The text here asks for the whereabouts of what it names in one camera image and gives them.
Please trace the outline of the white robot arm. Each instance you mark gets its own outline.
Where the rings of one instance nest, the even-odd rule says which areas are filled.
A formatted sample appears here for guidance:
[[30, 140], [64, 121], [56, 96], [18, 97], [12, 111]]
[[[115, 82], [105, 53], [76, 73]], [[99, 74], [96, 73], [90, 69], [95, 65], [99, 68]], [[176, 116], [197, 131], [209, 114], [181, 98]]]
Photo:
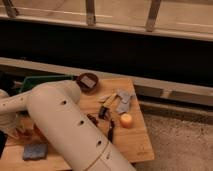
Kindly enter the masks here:
[[73, 171], [136, 171], [80, 110], [80, 95], [74, 81], [46, 82], [0, 99], [0, 115], [27, 110]]

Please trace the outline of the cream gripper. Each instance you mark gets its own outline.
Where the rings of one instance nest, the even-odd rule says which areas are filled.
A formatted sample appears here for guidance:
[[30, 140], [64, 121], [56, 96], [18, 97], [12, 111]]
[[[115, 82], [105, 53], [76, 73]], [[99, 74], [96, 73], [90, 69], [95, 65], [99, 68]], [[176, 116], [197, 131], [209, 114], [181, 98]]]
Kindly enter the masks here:
[[18, 139], [17, 128], [20, 124], [19, 116], [16, 113], [7, 113], [0, 115], [0, 131], [14, 139]]

